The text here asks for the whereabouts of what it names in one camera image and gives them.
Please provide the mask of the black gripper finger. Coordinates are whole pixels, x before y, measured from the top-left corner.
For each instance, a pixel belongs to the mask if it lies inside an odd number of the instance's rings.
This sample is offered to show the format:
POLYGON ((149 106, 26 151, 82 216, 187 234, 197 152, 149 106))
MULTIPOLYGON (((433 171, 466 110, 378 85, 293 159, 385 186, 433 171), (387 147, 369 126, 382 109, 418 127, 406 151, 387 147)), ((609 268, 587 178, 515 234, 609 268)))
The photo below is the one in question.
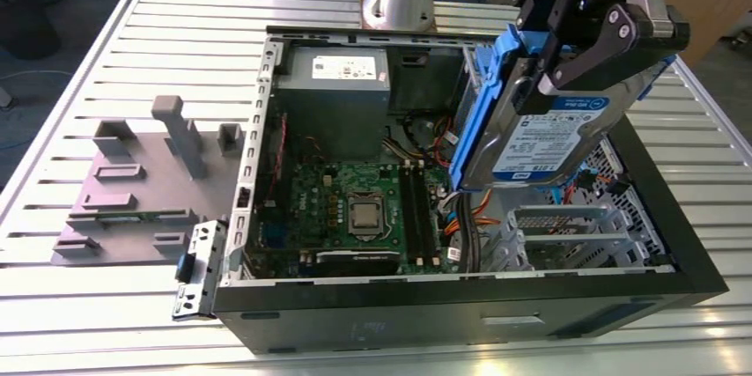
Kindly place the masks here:
POLYGON ((639 14, 626 0, 587 4, 587 0, 517 0, 517 30, 545 37, 539 51, 527 46, 518 58, 535 58, 537 68, 525 73, 531 81, 511 97, 519 114, 546 114, 554 107, 554 89, 595 92, 634 75, 610 77, 637 44, 639 14))

